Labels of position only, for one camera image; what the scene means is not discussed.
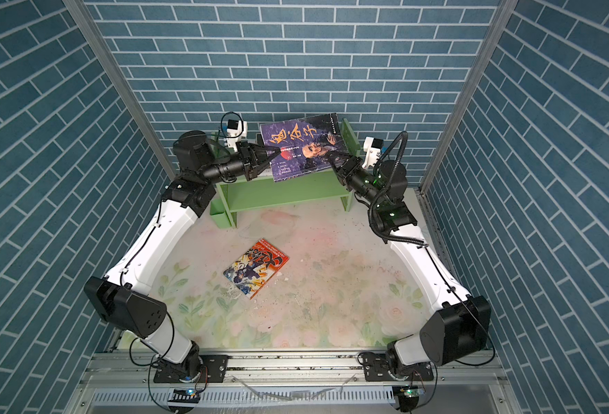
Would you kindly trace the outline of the purple book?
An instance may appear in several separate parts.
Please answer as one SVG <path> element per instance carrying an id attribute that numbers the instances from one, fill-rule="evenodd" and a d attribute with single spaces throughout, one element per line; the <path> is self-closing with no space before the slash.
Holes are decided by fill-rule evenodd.
<path id="1" fill-rule="evenodd" d="M 328 153 L 348 154 L 336 113 L 261 124 L 266 147 L 278 147 L 270 161 L 274 182 L 331 169 Z"/>

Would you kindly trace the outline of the red manga comic book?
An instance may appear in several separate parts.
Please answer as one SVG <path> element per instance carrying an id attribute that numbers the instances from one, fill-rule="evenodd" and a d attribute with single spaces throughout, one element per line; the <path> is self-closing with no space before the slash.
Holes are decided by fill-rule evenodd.
<path id="1" fill-rule="evenodd" d="M 225 269 L 223 276 L 247 298 L 254 298 L 288 261 L 288 255 L 260 239 Z"/>

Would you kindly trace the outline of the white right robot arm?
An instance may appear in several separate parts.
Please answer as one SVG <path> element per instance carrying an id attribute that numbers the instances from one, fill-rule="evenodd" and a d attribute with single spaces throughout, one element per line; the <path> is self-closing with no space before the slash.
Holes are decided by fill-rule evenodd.
<path id="1" fill-rule="evenodd" d="M 472 296 L 429 247 L 404 201 L 404 166 L 387 160 L 368 172 L 356 156 L 333 151 L 325 159 L 340 184 L 368 207 L 370 229 L 404 262 L 431 312 L 418 333 L 389 343 L 388 372 L 399 380 L 425 379 L 434 367 L 484 349 L 489 343 L 489 302 Z"/>

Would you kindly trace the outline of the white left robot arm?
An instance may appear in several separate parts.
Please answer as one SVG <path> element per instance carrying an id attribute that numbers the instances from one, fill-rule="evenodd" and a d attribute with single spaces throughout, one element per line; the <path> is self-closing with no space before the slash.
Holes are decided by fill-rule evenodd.
<path id="1" fill-rule="evenodd" d="M 162 193 L 149 225 L 104 276 L 87 280 L 84 292 L 104 322 L 132 332 L 156 353 L 151 367 L 172 382 L 192 383 L 204 368 L 199 347 L 177 330 L 166 304 L 149 293 L 171 251 L 213 200 L 216 183 L 255 179 L 280 149 L 240 140 L 231 152 L 194 130 L 175 141 L 173 152 L 180 172 Z"/>

